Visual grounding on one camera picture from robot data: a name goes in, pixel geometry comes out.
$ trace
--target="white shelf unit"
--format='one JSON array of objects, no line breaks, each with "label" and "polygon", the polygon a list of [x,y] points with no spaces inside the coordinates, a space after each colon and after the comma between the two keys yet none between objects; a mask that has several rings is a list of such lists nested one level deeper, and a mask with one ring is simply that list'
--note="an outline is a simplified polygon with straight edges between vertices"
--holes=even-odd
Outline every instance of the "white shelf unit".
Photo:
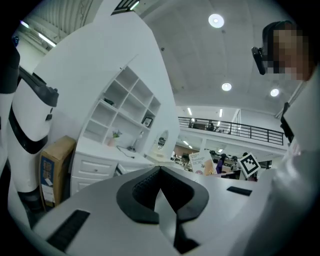
[{"label": "white shelf unit", "polygon": [[[110,105],[104,99],[114,102]],[[142,80],[129,68],[120,74],[101,93],[99,100],[91,113],[83,136],[101,144],[108,144],[113,132],[120,131],[116,145],[127,148],[132,146],[139,135],[142,138],[136,145],[137,151],[149,135],[150,127],[142,124],[145,117],[156,118],[160,102]]]}]

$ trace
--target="balcony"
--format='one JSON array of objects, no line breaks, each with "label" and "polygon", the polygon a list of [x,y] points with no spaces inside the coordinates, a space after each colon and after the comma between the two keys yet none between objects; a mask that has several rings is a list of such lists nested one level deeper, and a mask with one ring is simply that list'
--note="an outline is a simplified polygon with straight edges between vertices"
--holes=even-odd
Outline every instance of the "balcony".
[{"label": "balcony", "polygon": [[210,133],[229,135],[230,138],[237,136],[264,143],[284,145],[284,133],[276,130],[265,129],[242,123],[179,117],[179,124],[182,128],[198,129]]}]

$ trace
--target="white panel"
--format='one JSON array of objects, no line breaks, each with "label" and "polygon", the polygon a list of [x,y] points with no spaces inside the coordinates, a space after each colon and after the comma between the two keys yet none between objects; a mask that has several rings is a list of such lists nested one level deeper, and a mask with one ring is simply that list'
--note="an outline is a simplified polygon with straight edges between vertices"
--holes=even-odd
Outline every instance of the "white panel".
[{"label": "white panel", "polygon": [[72,175],[81,178],[105,180],[112,178],[118,162],[76,154]]},{"label": "white panel", "polygon": [[84,189],[85,187],[94,184],[96,182],[100,182],[102,179],[92,179],[92,178],[81,178],[81,177],[71,177],[71,188],[70,188],[70,196],[73,196],[75,193]]}]

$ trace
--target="sign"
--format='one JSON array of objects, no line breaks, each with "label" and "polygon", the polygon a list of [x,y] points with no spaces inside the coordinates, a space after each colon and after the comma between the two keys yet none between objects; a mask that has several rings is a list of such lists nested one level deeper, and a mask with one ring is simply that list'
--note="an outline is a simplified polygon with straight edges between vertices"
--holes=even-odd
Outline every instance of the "sign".
[{"label": "sign", "polygon": [[208,150],[189,154],[191,167],[194,173],[201,175],[216,174],[216,167]]},{"label": "sign", "polygon": [[246,178],[249,178],[252,174],[258,171],[261,167],[257,159],[255,159],[252,153],[247,154],[239,160],[242,172]]}]

